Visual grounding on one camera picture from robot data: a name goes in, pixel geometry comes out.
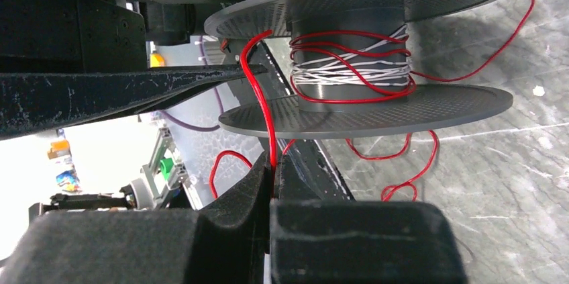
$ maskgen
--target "black cylinder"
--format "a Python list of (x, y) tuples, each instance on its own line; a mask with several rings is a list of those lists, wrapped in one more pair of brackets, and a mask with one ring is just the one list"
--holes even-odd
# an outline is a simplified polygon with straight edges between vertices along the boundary
[[(305, 34), (334, 31), (334, 30), (354, 30), (354, 31), (363, 31), (363, 32), (370, 32), (370, 33), (383, 34), (389, 36), (394, 32), (396, 32), (404, 24), (405, 21), (404, 21), (403, 9), (371, 8), (371, 9), (343, 11), (343, 12), (323, 15), (321, 17), (316, 17), (316, 18), (312, 17), (310, 19), (293, 21), (291, 23), (291, 31), (293, 33), (292, 34), (293, 39)], [(341, 35), (320, 36), (316, 38), (303, 39), (298, 43), (316, 42), (316, 41), (334, 42), (336, 44), (340, 44), (347, 48), (360, 50), (363, 48), (367, 48), (379, 42), (380, 40), (376, 38), (341, 34)], [(327, 46), (322, 46), (317, 48), (328, 50), (338, 55), (345, 53), (344, 51)], [(402, 49), (402, 48), (405, 48), (405, 43), (403, 44), (388, 43), (385, 44), (384, 46), (380, 46), (378, 48), (370, 50), (370, 52), (388, 52), (391, 50)], [(295, 62), (297, 64), (301, 64), (303, 62), (316, 60), (320, 58), (327, 58), (327, 55), (316, 52), (297, 52), (295, 54)], [(405, 59), (406, 56), (404, 54), (398, 53), (386, 56), (381, 59), (370, 58), (366, 56), (356, 56), (348, 60), (348, 62), (352, 64), (357, 62), (366, 62), (373, 60), (404, 62)], [(304, 68), (319, 68), (327, 63), (329, 63), (329, 61), (311, 64), (308, 66), (304, 66)], [(358, 66), (356, 67), (356, 69), (392, 68), (392, 67), (393, 67), (392, 65), (373, 64), (370, 66)], [(405, 79), (394, 79), (385, 82), (403, 83), (405, 82)], [(373, 91), (366, 85), (297, 85), (297, 88), (304, 95), (316, 99), (369, 99), (369, 98), (377, 98), (385, 96), (384, 94)], [(389, 87), (380, 87), (380, 88), (388, 91), (401, 91), (405, 87), (389, 86)], [(405, 101), (405, 97), (389, 101), (389, 103), (393, 103), (394, 101)], [(324, 104), (324, 103), (305, 101), (304, 99), (299, 97), (299, 109), (304, 111), (361, 111), (361, 110), (367, 110), (371, 107), (377, 108), (378, 106), (381, 106), (381, 104), (382, 103), (349, 104), (349, 105)]]

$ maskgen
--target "marble-patterned surface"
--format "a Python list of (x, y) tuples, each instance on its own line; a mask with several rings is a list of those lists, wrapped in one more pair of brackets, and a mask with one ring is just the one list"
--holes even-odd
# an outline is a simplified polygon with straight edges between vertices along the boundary
[[(415, 70), (443, 77), (474, 70), (509, 37), (528, 5), (500, 0), (411, 24)], [(512, 45), (464, 81), (505, 89), (514, 94), (514, 106), (489, 120), (437, 131), (440, 153), (419, 182), (420, 197), (451, 221), (471, 283), (569, 283), (568, 28), (568, 0), (537, 0)], [(286, 70), (285, 41), (270, 46)], [(403, 138), (355, 143), (364, 153), (387, 154)], [(339, 140), (327, 144), (361, 200), (377, 200), (383, 187), (413, 176), (432, 147), (426, 132), (417, 133), (404, 157), (367, 162)]]

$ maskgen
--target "spool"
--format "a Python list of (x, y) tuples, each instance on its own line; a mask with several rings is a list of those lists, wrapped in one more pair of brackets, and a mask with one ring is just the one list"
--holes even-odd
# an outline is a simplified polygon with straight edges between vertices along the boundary
[[(356, 30), (391, 35), (410, 21), (429, 19), (484, 5), (496, 0), (247, 0), (209, 17), (205, 31), (220, 38), (249, 39), (272, 30), (272, 38), (296, 38), (335, 30)], [(361, 50), (377, 40), (339, 34), (304, 38), (303, 42), (326, 41)], [(337, 49), (321, 46), (332, 51)], [(405, 48), (385, 44), (373, 52)], [(314, 52), (295, 53), (297, 64), (325, 58)], [(369, 60), (356, 56), (350, 63)], [(404, 54), (382, 60), (405, 62)], [(305, 68), (316, 68), (312, 64)], [(383, 83), (401, 83), (401, 78)], [(298, 90), (316, 99), (370, 99), (384, 95), (365, 85), (306, 85)], [(405, 87), (381, 87), (400, 91)], [(278, 138), (355, 138), (432, 130), (481, 120), (508, 109), (513, 97), (506, 91), (468, 85), (418, 85), (414, 93), (390, 101), (365, 104), (329, 104), (306, 101), (296, 95), (269, 102)], [(267, 137), (258, 104), (243, 105), (223, 113), (220, 126), (239, 134)]]

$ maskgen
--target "gray floor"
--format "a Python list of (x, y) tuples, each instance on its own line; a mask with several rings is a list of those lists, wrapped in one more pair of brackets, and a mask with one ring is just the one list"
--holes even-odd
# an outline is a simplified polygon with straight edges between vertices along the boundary
[[(528, 5), (501, 0), (411, 24), (415, 70), (456, 77), (477, 68), (508, 38)], [(420, 196), (451, 221), (464, 243), (472, 283), (569, 283), (568, 9), (568, 0), (537, 0), (514, 43), (465, 82), (509, 91), (513, 108), (437, 131), (440, 154), (419, 184)], [(270, 46), (285, 68), (285, 41)], [(403, 136), (356, 141), (369, 154), (393, 153), (402, 143)], [(418, 133), (403, 158), (385, 162), (358, 160), (340, 141), (327, 145), (356, 198), (377, 200), (383, 187), (422, 169), (432, 142), (426, 132)], [(403, 191), (394, 199), (409, 196)]]

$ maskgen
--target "white cable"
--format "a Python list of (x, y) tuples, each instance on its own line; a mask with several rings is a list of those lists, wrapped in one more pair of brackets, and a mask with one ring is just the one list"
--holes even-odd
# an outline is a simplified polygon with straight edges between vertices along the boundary
[[(408, 34), (402, 34), (407, 25), (401, 26), (390, 37), (395, 39), (404, 39)], [(367, 48), (360, 49), (361, 52), (367, 52), (375, 48), (379, 48), (388, 43), (389, 40), (381, 40)], [(350, 60), (356, 57), (357, 54), (345, 53), (339, 55), (344, 60)], [(405, 62), (390, 62), (385, 60), (375, 60), (366, 62), (357, 62), (351, 64), (354, 68), (361, 66), (372, 66), (374, 64), (384, 64), (387, 66), (394, 66), (392, 68), (365, 68), (358, 69), (360, 73), (369, 83), (375, 86), (407, 86), (409, 84), (409, 73), (411, 67), (409, 66), (409, 59), (406, 58)], [(311, 64), (320, 62), (328, 62), (319, 68), (305, 68)], [(364, 85), (364, 82), (358, 78), (346, 65), (342, 64), (334, 57), (325, 57), (316, 60), (310, 60), (301, 64), (293, 63), (292, 77), (296, 85)], [(393, 79), (405, 79), (401, 83), (386, 83)]]

